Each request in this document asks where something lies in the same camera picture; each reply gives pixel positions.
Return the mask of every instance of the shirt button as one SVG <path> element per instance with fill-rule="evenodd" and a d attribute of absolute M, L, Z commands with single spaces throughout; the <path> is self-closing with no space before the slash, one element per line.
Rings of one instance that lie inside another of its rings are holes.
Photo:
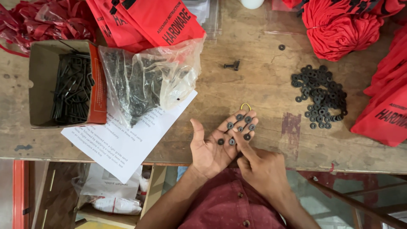
<path fill-rule="evenodd" d="M 250 222 L 248 220 L 243 221 L 243 225 L 245 227 L 249 227 L 250 226 Z"/>

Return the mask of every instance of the wooden tabletop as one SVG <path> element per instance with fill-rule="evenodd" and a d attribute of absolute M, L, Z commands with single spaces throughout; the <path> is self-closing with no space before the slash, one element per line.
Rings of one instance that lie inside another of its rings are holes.
<path fill-rule="evenodd" d="M 368 104 L 369 97 L 362 91 L 388 53 L 391 36 L 381 36 L 367 50 L 329 62 L 316 58 L 306 35 L 266 34 L 270 27 L 266 27 L 265 6 L 248 10 L 239 1 L 224 0 L 222 17 L 222 35 L 217 43 L 206 42 L 201 54 L 198 95 L 149 154 L 146 164 L 190 164 L 193 129 L 189 119 L 201 121 L 208 134 L 242 103 L 249 103 L 259 119 L 252 145 L 283 153 L 288 168 L 407 174 L 407 144 L 387 147 L 349 131 Z M 277 27 L 286 32 L 294 23 L 303 30 L 301 20 L 290 23 Z M 286 46 L 284 51 L 278 49 L 280 44 Z M 60 134 L 61 129 L 31 130 L 28 58 L 4 51 L 0 56 L 0 158 L 91 162 Z M 241 60 L 239 71 L 223 68 L 237 59 Z M 310 129 L 310 121 L 304 117 L 310 100 L 295 101 L 300 91 L 291 86 L 290 76 L 307 64 L 326 65 L 348 94 L 349 114 L 329 130 Z"/>

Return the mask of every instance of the black screw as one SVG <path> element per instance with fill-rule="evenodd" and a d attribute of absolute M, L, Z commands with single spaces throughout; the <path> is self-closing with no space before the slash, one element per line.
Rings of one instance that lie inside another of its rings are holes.
<path fill-rule="evenodd" d="M 236 67 L 234 68 L 235 71 L 239 71 L 239 64 L 240 60 L 236 61 Z"/>

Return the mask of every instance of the pile of black washers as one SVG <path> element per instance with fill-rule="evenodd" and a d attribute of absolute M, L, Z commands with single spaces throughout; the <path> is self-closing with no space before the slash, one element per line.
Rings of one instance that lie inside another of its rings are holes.
<path fill-rule="evenodd" d="M 243 119 L 245 120 L 245 123 L 246 123 L 246 124 L 249 124 L 249 123 L 252 122 L 252 117 L 250 117 L 250 116 L 244 117 L 242 114 L 236 115 L 236 120 L 237 120 L 237 121 L 242 121 Z M 232 129 L 233 127 L 234 127 L 234 124 L 233 124 L 232 122 L 227 123 L 227 128 L 228 128 L 228 130 Z M 254 125 L 254 124 L 249 125 L 249 130 L 250 130 L 250 131 L 254 130 L 255 128 L 256 128 L 256 125 Z M 242 131 L 243 131 L 243 126 L 237 128 L 237 130 L 240 131 L 240 132 L 242 132 Z M 246 141 L 249 141 L 252 137 L 250 136 L 249 133 L 247 133 L 247 134 L 243 135 L 243 138 L 244 138 Z M 224 139 L 219 139 L 219 140 L 218 140 L 218 145 L 223 145 L 224 143 L 225 143 L 225 140 L 224 140 Z M 235 141 L 235 140 L 233 139 L 233 137 L 232 137 L 232 138 L 229 140 L 229 145 L 235 145 L 235 144 L 236 144 L 236 141 Z"/>
<path fill-rule="evenodd" d="M 291 79 L 291 85 L 301 88 L 302 93 L 301 96 L 295 98 L 295 101 L 300 103 L 311 97 L 314 102 L 314 105 L 309 105 L 308 111 L 305 112 L 305 117 L 312 122 L 311 129 L 317 127 L 314 122 L 318 123 L 319 128 L 331 129 L 330 122 L 342 121 L 348 114 L 346 110 L 347 94 L 342 90 L 342 84 L 333 81 L 332 72 L 329 72 L 326 66 L 321 65 L 319 69 L 312 69 L 311 65 L 307 65 L 301 69 L 300 74 L 292 74 Z M 341 113 L 331 115 L 328 108 L 340 109 Z"/>
<path fill-rule="evenodd" d="M 89 53 L 60 54 L 50 118 L 60 125 L 84 123 L 94 84 Z"/>

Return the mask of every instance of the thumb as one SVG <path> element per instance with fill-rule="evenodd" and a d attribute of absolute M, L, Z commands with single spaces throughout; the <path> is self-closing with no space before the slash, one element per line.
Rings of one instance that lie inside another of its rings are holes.
<path fill-rule="evenodd" d="M 192 127 L 194 128 L 194 137 L 192 142 L 203 141 L 205 136 L 205 131 L 203 128 L 204 126 L 196 119 L 191 119 L 190 121 L 192 123 Z"/>
<path fill-rule="evenodd" d="M 242 174 L 250 172 L 252 170 L 252 168 L 250 166 L 250 162 L 245 156 L 237 159 L 237 165 L 239 166 L 240 170 L 242 171 Z"/>

